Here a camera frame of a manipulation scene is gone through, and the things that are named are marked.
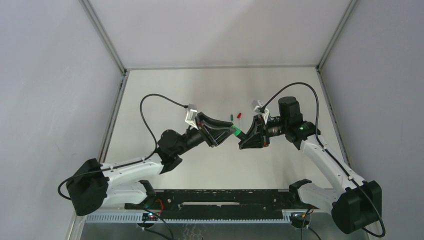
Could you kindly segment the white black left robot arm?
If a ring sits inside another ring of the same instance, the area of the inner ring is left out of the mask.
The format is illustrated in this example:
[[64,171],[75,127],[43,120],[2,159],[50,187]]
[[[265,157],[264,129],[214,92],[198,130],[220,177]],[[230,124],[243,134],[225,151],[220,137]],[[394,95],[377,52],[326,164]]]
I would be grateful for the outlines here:
[[174,170],[182,162],[181,155],[202,143],[217,147],[240,132],[233,123],[209,118],[201,112],[185,133],[165,130],[155,150],[146,156],[113,163],[86,160],[65,182],[75,213],[86,216],[104,206],[150,201],[155,193],[148,177]]

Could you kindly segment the black green highlighter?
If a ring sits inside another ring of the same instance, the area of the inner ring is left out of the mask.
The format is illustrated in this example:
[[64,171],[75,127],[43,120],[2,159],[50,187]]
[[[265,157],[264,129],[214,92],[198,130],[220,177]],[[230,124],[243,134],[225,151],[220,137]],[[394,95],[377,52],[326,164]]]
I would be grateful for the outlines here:
[[240,134],[238,135],[241,139],[245,139],[247,137],[247,135],[244,132],[240,132]]

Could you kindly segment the green highlighter cap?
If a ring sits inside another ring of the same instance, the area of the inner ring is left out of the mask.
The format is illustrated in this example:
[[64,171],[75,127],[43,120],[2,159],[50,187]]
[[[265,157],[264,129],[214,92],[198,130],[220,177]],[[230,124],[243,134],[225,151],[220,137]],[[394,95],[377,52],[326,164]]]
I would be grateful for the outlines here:
[[237,126],[235,126],[235,125],[232,125],[231,126],[233,129],[234,129],[234,135],[237,137],[237,136],[239,136],[241,133],[242,133],[242,131],[237,127]]

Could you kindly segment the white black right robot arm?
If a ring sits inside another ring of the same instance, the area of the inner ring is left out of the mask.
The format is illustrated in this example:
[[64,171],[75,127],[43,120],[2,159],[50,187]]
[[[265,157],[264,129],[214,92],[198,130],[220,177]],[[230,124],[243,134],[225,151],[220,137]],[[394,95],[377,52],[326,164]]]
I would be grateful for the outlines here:
[[317,126],[303,119],[295,97],[280,98],[278,107],[279,116],[270,117],[260,100],[252,102],[251,108],[256,115],[247,133],[237,133],[239,148],[266,148],[272,137],[285,136],[316,165],[332,186],[332,189],[324,189],[309,179],[299,180],[289,186],[295,200],[331,215],[345,234],[382,222],[380,185],[374,180],[366,181],[334,153]]

